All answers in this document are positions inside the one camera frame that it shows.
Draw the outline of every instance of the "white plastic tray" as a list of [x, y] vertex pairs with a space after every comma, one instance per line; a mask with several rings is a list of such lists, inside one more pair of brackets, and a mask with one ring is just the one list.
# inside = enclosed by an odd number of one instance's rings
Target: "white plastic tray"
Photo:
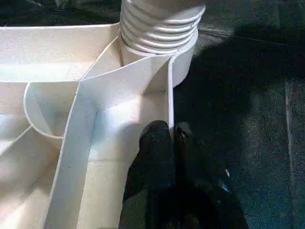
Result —
[[[0, 154], [0, 228], [117, 228], [127, 170], [142, 129], [156, 119], [173, 127], [173, 74], [177, 82], [185, 78], [198, 34], [174, 55], [145, 57], [113, 35], [118, 35], [117, 24], [87, 28], [28, 28], [35, 42], [41, 44], [43, 38], [43, 43], [53, 45], [43, 51], [29, 47], [27, 29], [3, 30], [6, 45], [0, 46], [7, 61], [0, 65], [15, 65], [20, 77], [14, 73], [8, 81], [0, 68], [0, 87], [9, 92], [0, 103], [1, 128], [10, 130], [5, 120], [16, 117], [15, 134], [0, 135], [5, 142]], [[14, 42], [7, 36], [18, 31], [25, 41], [17, 39], [20, 43], [13, 51], [8, 45]], [[97, 39], [102, 31], [105, 39]], [[78, 42], [68, 42], [68, 35]], [[72, 58], [67, 65], [74, 63], [75, 55], [81, 56], [80, 63], [88, 56], [93, 63], [77, 77], [53, 65], [58, 57]], [[21, 77], [19, 65], [30, 60], [33, 66], [43, 62], [51, 67], [41, 65], [39, 74], [30, 69]]]

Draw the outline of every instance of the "white flexible duct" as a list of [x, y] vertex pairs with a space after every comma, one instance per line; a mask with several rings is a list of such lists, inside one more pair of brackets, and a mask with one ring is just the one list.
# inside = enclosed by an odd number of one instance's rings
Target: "white flexible duct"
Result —
[[203, 0], [122, 0], [121, 35], [135, 50], [174, 53], [191, 39], [204, 11]]

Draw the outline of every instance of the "dark fabric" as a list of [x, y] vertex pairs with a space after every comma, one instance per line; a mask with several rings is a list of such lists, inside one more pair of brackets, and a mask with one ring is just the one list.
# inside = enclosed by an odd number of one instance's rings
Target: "dark fabric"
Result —
[[198, 216], [201, 228], [247, 229], [241, 204], [213, 151], [198, 143], [187, 123], [174, 133], [179, 210]]
[[[304, 109], [300, 93], [286, 94], [285, 87], [287, 79], [303, 78], [304, 48], [245, 39], [243, 31], [248, 27], [197, 54], [174, 89], [175, 121], [188, 121], [228, 168], [250, 228], [302, 228], [304, 167], [295, 149], [303, 147], [289, 145], [302, 138]], [[286, 115], [287, 97], [299, 113]], [[298, 128], [288, 133], [292, 120]]]

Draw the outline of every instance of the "white plastic panel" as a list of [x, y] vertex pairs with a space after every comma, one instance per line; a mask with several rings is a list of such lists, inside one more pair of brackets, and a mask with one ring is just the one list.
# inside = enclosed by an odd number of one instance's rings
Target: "white plastic panel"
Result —
[[120, 43], [116, 37], [100, 54], [97, 61], [91, 66], [84, 78], [107, 73], [123, 66]]
[[22, 108], [26, 83], [0, 83], [0, 155], [29, 124]]
[[76, 81], [118, 35], [119, 24], [2, 27], [0, 81]]
[[68, 118], [45, 229], [76, 228], [95, 113], [91, 101], [78, 89]]
[[[117, 228], [126, 174], [137, 154], [140, 133], [153, 120], [168, 121], [173, 112], [166, 92], [168, 59], [147, 57], [80, 81], [45, 229]], [[83, 126], [88, 120], [93, 135], [86, 131], [84, 139], [79, 132], [88, 129]]]
[[0, 219], [22, 202], [28, 188], [58, 156], [58, 150], [29, 127], [0, 155]]

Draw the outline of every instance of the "white plastic frame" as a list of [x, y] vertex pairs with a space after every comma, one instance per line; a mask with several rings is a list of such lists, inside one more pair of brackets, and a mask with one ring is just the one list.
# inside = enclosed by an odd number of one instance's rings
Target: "white plastic frame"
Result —
[[[37, 51], [21, 51], [20, 60], [11, 57], [23, 46], [22, 41], [17, 39], [20, 43], [10, 50], [8, 45], [14, 43], [7, 41], [7, 36], [11, 33], [17, 35], [20, 32], [21, 37], [26, 38], [24, 42], [30, 42], [33, 36], [27, 36], [25, 28], [11, 29], [8, 34], [4, 34], [6, 45], [2, 45], [4, 54], [1, 55], [7, 62], [2, 61], [0, 65], [9, 63], [18, 68], [19, 64], [28, 64], [31, 54], [34, 55], [35, 64], [53, 64], [56, 53], [65, 45], [72, 47], [75, 43], [73, 41], [69, 44], [60, 40], [59, 43], [51, 43], [50, 40], [57, 33], [71, 34], [71, 37], [74, 37], [79, 34], [79, 29], [81, 34], [88, 38], [86, 42], [90, 44], [87, 46], [91, 47], [84, 51], [84, 56], [89, 55], [96, 59], [84, 76], [78, 76], [80, 78], [78, 82], [65, 77], [61, 80], [55, 77], [56, 81], [54, 81], [48, 74], [46, 79], [37, 78], [37, 71], [33, 72], [31, 79], [28, 75], [28, 78], [19, 77], [10, 81], [7, 78], [2, 79], [0, 74], [2, 81], [0, 85], [5, 83], [20, 87], [16, 99], [18, 105], [15, 108], [14, 105], [13, 108], [4, 105], [3, 110], [16, 109], [21, 119], [29, 122], [24, 127], [27, 129], [24, 129], [4, 153], [0, 154], [2, 171], [7, 166], [4, 155], [8, 155], [9, 159], [20, 158], [15, 166], [20, 166], [24, 170], [16, 172], [14, 176], [26, 180], [23, 186], [12, 189], [15, 195], [4, 198], [3, 203], [7, 203], [12, 209], [9, 212], [11, 215], [5, 216], [4, 227], [16, 220], [13, 209], [18, 205], [16, 203], [22, 202], [16, 211], [23, 206], [23, 209], [39, 212], [39, 217], [33, 221], [25, 214], [25, 217], [21, 217], [19, 225], [12, 228], [42, 228], [43, 225], [46, 229], [117, 228], [126, 173], [138, 151], [137, 144], [141, 130], [155, 119], [163, 119], [171, 129], [173, 128], [173, 84], [180, 83], [187, 74], [198, 33], [196, 32], [194, 37], [174, 55], [146, 56], [126, 46], [120, 36], [113, 36], [114, 30], [118, 34], [117, 24], [87, 28], [87, 33], [85, 26], [63, 28], [64, 31], [60, 28], [46, 28], [46, 32], [43, 32], [44, 28], [29, 28], [30, 34], [41, 36], [41, 38], [35, 37], [35, 41], [45, 39], [49, 48], [52, 47], [53, 51], [57, 50], [50, 52], [49, 57], [46, 53], [40, 53], [42, 59], [35, 59]], [[112, 37], [107, 41], [108, 44], [104, 41], [100, 44], [96, 39], [96, 33], [102, 31], [111, 33], [111, 35], [105, 34], [107, 39]], [[95, 45], [103, 46], [104, 50], [96, 48], [98, 51], [94, 53]], [[63, 116], [69, 113], [67, 125], [65, 121], [61, 124], [61, 129], [65, 126], [63, 134], [53, 131], [53, 124], [56, 124], [56, 121], [53, 119], [54, 113], [49, 111], [63, 111], [61, 113]], [[23, 155], [25, 159], [22, 159], [21, 151], [12, 149], [18, 148], [18, 145], [21, 149], [26, 147], [22, 139], [27, 136], [30, 136], [27, 144], [31, 150], [25, 153]], [[57, 163], [58, 149], [61, 151]], [[28, 161], [31, 158], [38, 163], [38, 167], [31, 166]], [[50, 184], [53, 183], [50, 202], [47, 201], [49, 194], [27, 195], [29, 188], [35, 185], [36, 178], [48, 170], [54, 171], [53, 168], [56, 166], [54, 181], [52, 172], [47, 172], [43, 176]], [[41, 206], [33, 204], [33, 200], [37, 198], [38, 200], [43, 198]]]

